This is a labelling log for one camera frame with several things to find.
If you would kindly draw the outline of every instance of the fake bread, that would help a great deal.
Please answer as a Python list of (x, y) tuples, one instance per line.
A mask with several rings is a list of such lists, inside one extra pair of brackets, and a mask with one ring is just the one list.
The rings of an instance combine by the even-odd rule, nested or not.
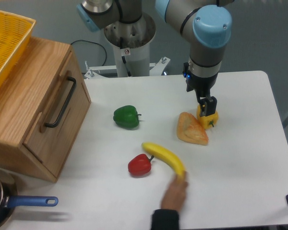
[(179, 115), (177, 137), (184, 142), (192, 144), (208, 144), (208, 136), (205, 129), (192, 114), (187, 112), (183, 112)]

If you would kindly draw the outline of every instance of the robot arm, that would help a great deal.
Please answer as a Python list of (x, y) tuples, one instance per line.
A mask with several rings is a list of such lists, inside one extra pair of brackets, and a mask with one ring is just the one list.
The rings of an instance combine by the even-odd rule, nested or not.
[(149, 75), (149, 44), (156, 25), (142, 12), (141, 0), (84, 0), (77, 10), (90, 31), (104, 30), (118, 77)]
[(142, 16), (141, 0), (84, 0), (77, 6), (87, 28), (96, 32), (120, 21), (134, 23)]
[(191, 44), (183, 74), (187, 91), (195, 90), (200, 116), (216, 112), (216, 98), (210, 96), (210, 89), (216, 82), (232, 25), (230, 13), (221, 6), (233, 1), (156, 0), (160, 16)]

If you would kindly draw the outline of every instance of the yellow object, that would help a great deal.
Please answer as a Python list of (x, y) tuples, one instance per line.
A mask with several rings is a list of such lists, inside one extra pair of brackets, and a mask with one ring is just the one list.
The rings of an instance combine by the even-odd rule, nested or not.
[(154, 155), (154, 157), (168, 164), (178, 176), (184, 176), (185, 167), (178, 156), (176, 156), (173, 152), (152, 142), (143, 142), (142, 148), (148, 154), (152, 156)]
[(33, 19), (0, 11), (0, 86), (24, 52), (35, 23)]
[(209, 129), (216, 125), (219, 119), (219, 114), (217, 113), (217, 111), (214, 114), (211, 114), (209, 116), (200, 116), (200, 112), (201, 112), (201, 107), (200, 105), (198, 105), (196, 116), (197, 116), (197, 120), (199, 121), (199, 123), (201, 123), (204, 129)]

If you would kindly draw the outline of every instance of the pan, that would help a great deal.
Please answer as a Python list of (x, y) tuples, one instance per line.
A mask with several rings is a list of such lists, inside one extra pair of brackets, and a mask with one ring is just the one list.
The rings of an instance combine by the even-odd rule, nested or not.
[(54, 207), (59, 200), (55, 196), (17, 195), (15, 180), (5, 171), (0, 170), (0, 227), (11, 216), (17, 206)]

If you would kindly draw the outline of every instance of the black sleeve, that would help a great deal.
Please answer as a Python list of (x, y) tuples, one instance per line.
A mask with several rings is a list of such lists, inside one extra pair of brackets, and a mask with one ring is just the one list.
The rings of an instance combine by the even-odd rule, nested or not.
[(152, 217), (151, 230), (179, 230), (179, 215), (175, 210), (158, 209)]

